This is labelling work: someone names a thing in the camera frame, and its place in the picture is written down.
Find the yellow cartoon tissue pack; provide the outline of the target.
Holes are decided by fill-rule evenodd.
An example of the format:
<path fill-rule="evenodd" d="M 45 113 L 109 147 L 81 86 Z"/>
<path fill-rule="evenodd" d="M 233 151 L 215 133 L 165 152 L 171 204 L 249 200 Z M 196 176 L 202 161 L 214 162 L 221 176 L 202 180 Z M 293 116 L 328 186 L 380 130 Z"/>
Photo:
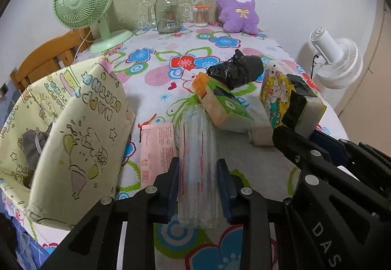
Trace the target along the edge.
<path fill-rule="evenodd" d="M 316 92 L 282 60 L 265 63 L 260 101 L 273 129 L 285 126 L 305 138 L 326 112 Z"/>

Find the white roll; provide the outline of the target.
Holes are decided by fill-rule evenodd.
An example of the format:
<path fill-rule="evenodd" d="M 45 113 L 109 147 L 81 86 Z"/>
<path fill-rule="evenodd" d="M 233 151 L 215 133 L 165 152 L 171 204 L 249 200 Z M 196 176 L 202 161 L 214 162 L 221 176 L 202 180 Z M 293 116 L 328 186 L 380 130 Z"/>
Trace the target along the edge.
<path fill-rule="evenodd" d="M 249 142 L 254 146 L 274 146 L 273 129 L 268 124 L 254 123 L 249 127 Z"/>

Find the green orange tissue pack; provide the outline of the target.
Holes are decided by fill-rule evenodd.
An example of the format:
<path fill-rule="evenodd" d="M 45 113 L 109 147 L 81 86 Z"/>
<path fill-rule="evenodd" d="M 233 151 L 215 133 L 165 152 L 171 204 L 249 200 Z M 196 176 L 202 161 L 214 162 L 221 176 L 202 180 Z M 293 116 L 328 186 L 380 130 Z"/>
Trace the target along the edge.
<path fill-rule="evenodd" d="M 231 91 L 206 73 L 200 72 L 195 77 L 192 89 L 217 128 L 247 133 L 254 123 L 249 112 Z"/>

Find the pink paper packet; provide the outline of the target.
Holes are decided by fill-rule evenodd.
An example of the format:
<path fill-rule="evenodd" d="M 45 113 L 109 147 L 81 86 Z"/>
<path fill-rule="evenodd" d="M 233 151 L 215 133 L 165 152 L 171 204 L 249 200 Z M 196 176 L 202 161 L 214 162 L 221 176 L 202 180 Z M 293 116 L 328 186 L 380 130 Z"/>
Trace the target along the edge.
<path fill-rule="evenodd" d="M 166 173 L 172 158 L 177 156 L 172 123 L 144 125 L 141 131 L 141 188 L 152 185 L 158 175 Z"/>

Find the black plastic bag bundle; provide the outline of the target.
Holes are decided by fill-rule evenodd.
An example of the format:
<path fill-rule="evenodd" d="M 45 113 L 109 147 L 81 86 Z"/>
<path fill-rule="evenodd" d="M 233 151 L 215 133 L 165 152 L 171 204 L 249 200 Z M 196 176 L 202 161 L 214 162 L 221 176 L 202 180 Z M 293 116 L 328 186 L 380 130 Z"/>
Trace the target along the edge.
<path fill-rule="evenodd" d="M 239 49 L 227 61 L 210 66 L 207 75 L 224 84 L 229 90 L 254 82 L 264 72 L 259 56 L 244 55 Z"/>

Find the beige door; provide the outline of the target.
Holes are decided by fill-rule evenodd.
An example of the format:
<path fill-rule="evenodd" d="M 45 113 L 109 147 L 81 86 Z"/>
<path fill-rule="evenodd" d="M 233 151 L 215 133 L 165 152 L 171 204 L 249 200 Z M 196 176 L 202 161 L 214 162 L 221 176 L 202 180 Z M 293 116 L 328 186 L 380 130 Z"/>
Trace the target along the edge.
<path fill-rule="evenodd" d="M 390 8 L 377 1 L 364 66 L 335 108 L 348 137 L 390 154 Z"/>

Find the white standing fan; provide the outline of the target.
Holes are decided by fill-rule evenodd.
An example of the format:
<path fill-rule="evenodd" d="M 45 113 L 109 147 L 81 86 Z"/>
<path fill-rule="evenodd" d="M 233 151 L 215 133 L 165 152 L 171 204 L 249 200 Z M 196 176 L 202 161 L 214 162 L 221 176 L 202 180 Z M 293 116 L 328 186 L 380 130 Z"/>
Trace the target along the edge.
<path fill-rule="evenodd" d="M 309 39 L 317 51 L 312 71 L 323 87 L 340 90 L 358 79 L 363 59 L 353 40 L 334 39 L 324 27 L 316 28 Z"/>

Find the yellow fabric storage box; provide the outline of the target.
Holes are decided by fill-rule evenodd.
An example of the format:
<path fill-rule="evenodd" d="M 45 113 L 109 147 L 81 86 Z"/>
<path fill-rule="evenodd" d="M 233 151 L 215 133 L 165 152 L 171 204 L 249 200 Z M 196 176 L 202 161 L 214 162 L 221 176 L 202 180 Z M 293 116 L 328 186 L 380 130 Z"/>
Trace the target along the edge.
<path fill-rule="evenodd" d="M 100 198 L 114 196 L 134 120 L 104 56 L 41 78 L 24 90 L 1 128 L 2 191 L 31 221 L 72 229 Z M 50 124 L 32 171 L 22 135 Z"/>

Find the floral tablecloth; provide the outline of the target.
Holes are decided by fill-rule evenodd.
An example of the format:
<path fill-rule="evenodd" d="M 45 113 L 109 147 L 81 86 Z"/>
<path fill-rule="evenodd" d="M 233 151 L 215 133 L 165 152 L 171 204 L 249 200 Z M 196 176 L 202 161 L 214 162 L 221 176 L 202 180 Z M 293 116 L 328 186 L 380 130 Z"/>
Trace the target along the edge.
<path fill-rule="evenodd" d="M 154 123 L 173 123 L 176 137 L 182 113 L 186 107 L 196 103 L 193 96 L 192 81 L 199 72 L 206 72 L 210 66 L 228 60 L 236 49 L 243 54 L 259 56 L 262 63 L 282 60 L 298 73 L 310 88 L 321 94 L 320 89 L 310 80 L 309 74 L 298 65 L 289 54 L 273 39 L 268 39 L 262 31 L 253 37 L 245 33 L 229 34 L 214 23 L 206 28 L 186 25 L 173 35 L 159 35 L 156 31 L 142 29 L 115 48 L 104 52 L 112 62 L 113 71 L 122 82 L 129 105 L 136 113 L 136 120 L 128 139 L 121 168 L 117 199 L 126 199 L 141 189 L 140 134 L 143 125 Z M 44 94 L 36 92 L 34 99 L 29 92 L 15 93 L 15 106 L 9 107 L 9 120 L 6 129 L 11 132 L 14 125 L 22 121 L 13 120 L 15 113 L 33 117 L 22 131 L 29 129 L 44 130 L 48 125 L 47 116 L 59 115 L 68 99 L 68 90 L 72 92 L 74 78 L 70 71 L 43 79 Z M 261 122 L 263 111 L 259 100 L 261 75 L 254 82 L 243 85 L 233 94 L 251 117 Z M 326 113 L 317 126 L 317 130 L 335 138 L 347 138 L 347 133 L 339 121 L 332 106 L 325 99 Z M 249 143 L 247 134 L 235 134 L 219 131 L 219 151 L 223 158 L 231 161 L 231 173 L 239 176 L 246 187 L 257 191 L 266 190 L 267 196 L 282 199 L 294 193 L 293 186 L 300 170 L 281 157 L 273 148 L 255 147 Z M 17 206 L 15 197 L 3 194 L 1 204 L 13 217 L 17 228 L 17 255 L 24 269 L 42 269 L 44 262 L 59 246 L 68 231 L 39 225 L 27 218 L 22 208 Z M 229 226 L 224 218 L 214 230 L 186 230 L 174 215 L 169 224 L 154 225 L 154 244 L 156 269 L 239 269 L 243 227 Z"/>

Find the purple plush bunny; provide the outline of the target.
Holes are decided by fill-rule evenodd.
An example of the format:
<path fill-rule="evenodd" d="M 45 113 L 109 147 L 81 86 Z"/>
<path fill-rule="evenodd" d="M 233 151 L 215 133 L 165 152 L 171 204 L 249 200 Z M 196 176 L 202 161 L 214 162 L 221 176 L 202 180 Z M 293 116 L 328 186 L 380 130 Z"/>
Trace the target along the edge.
<path fill-rule="evenodd" d="M 249 35 L 259 32 L 255 0 L 216 0 L 216 5 L 224 31 Z"/>

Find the wooden bed headboard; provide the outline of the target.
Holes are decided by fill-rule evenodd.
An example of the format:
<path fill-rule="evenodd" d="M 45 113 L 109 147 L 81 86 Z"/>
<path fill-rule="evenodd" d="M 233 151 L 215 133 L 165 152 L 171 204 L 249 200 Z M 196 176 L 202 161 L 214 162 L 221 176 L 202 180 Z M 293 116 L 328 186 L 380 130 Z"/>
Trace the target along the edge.
<path fill-rule="evenodd" d="M 75 61 L 77 53 L 88 49 L 92 42 L 89 27 L 71 30 L 31 52 L 20 67 L 10 73 L 10 78 L 15 87 L 23 92 L 35 81 L 60 70 L 60 63 L 69 66 Z"/>

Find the toothpick jar orange lid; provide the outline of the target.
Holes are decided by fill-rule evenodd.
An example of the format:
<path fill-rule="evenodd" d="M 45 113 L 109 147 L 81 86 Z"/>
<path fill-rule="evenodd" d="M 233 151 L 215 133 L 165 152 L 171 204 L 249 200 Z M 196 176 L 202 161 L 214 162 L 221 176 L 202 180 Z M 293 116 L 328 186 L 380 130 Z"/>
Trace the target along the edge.
<path fill-rule="evenodd" d="M 206 27 L 209 25 L 209 11 L 212 6 L 196 5 L 193 8 L 193 24 L 196 27 Z"/>

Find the glass jar with green lid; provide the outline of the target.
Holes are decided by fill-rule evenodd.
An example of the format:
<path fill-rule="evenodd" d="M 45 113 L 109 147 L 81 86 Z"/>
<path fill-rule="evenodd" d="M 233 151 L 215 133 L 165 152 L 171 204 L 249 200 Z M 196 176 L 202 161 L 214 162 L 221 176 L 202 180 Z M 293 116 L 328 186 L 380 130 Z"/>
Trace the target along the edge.
<path fill-rule="evenodd" d="M 178 0 L 154 0 L 154 4 L 148 7 L 148 22 L 160 34 L 179 32 Z"/>

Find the green desk fan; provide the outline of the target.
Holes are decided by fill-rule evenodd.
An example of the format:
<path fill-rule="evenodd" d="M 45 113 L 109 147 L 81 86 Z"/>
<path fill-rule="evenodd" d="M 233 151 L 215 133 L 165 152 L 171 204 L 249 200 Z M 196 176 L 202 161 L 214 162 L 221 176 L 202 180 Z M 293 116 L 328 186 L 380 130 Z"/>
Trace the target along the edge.
<path fill-rule="evenodd" d="M 57 20 L 69 29 L 84 29 L 97 24 L 100 38 L 90 47 L 91 53 L 104 52 L 132 37 L 132 32 L 121 29 L 111 32 L 107 12 L 113 0 L 53 0 L 53 11 Z"/>

